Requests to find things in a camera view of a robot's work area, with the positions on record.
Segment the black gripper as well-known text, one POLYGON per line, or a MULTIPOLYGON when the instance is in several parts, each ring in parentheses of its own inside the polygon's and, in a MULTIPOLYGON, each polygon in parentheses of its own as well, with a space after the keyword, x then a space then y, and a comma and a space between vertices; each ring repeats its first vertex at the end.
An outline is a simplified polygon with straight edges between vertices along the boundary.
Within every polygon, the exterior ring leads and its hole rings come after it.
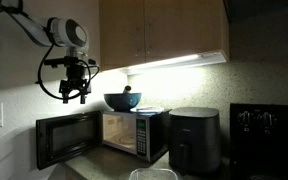
POLYGON ((68 94, 73 90, 81 93, 80 104, 85 104, 85 94, 89 92, 90 85, 90 79, 86 79, 85 74, 90 74, 89 66, 85 63, 72 64, 66 68, 67 79, 60 82, 59 88, 64 104, 68 103, 68 94))

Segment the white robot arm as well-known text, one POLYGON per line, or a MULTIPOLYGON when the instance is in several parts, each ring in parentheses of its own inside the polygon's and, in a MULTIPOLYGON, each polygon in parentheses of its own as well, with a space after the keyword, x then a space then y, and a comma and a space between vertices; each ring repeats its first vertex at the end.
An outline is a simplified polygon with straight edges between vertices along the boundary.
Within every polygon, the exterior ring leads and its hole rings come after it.
POLYGON ((49 48, 40 62, 36 84, 47 95, 62 100, 64 104, 77 97, 84 104, 90 93, 91 66, 80 59, 78 54, 85 55, 88 51, 87 31, 72 19, 52 17, 47 20, 46 25, 42 25, 24 12, 23 0, 0 0, 0 13, 2 12, 7 13, 35 44, 49 48), (66 68, 67 77, 60 81, 60 97, 49 92, 42 81, 43 66, 57 68, 59 65, 66 68))

